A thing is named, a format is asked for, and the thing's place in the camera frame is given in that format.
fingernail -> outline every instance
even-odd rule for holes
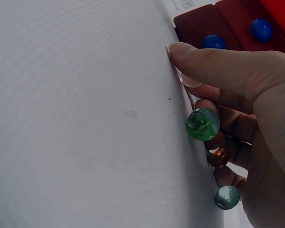
[[[186,87],[189,88],[197,88],[201,85],[201,83],[196,82],[194,80],[192,80],[191,78],[189,78],[188,76],[185,76],[183,73],[181,74],[181,78],[182,78],[182,82]]]
[[[169,46],[169,51],[178,56],[187,55],[194,50],[196,50],[196,47],[186,43],[173,43]]]

blue bead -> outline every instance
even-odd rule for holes
[[[268,21],[256,19],[251,26],[254,37],[260,42],[267,42],[272,37],[272,28]]]
[[[217,49],[226,49],[226,43],[222,37],[217,35],[207,36],[203,41],[204,48],[217,48]]]

finger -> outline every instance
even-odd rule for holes
[[[252,143],[258,129],[257,118],[230,108],[219,107],[220,129],[226,135]]]
[[[253,113],[252,101],[233,92],[222,90],[211,85],[202,84],[199,87],[186,87],[187,91],[194,96],[202,99],[208,99],[212,102],[232,108],[247,114]]]
[[[242,195],[243,189],[247,182],[247,179],[245,177],[237,175],[227,166],[224,166],[223,168],[215,169],[214,177],[219,187],[232,185],[238,189],[240,195]]]
[[[175,66],[192,80],[231,91],[254,101],[285,81],[285,54],[196,49],[185,43],[169,46]]]
[[[229,162],[248,170],[251,157],[251,145],[237,139],[227,137],[223,132],[218,134],[211,140],[204,142],[206,150],[210,150],[216,145],[222,145],[226,148],[230,155]]]
[[[229,162],[248,170],[252,146],[240,140],[227,137],[226,148],[230,154]]]
[[[209,100],[199,100],[195,103],[195,108],[210,108],[220,117],[222,112]],[[211,140],[205,142],[206,150],[210,150],[215,145],[222,145],[226,147],[227,152],[230,154],[230,162],[248,169],[249,160],[251,156],[251,145],[237,139],[227,137],[223,132],[219,131],[218,134]]]

teal marble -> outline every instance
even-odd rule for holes
[[[224,186],[215,195],[214,202],[222,210],[233,209],[239,202],[240,194],[234,186]]]
[[[186,128],[191,137],[208,141],[219,132],[219,118],[210,108],[197,108],[189,115]]]

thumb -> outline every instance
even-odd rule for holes
[[[186,43],[169,46],[175,66],[199,83],[234,92],[249,100],[285,81],[285,54],[196,49]]]

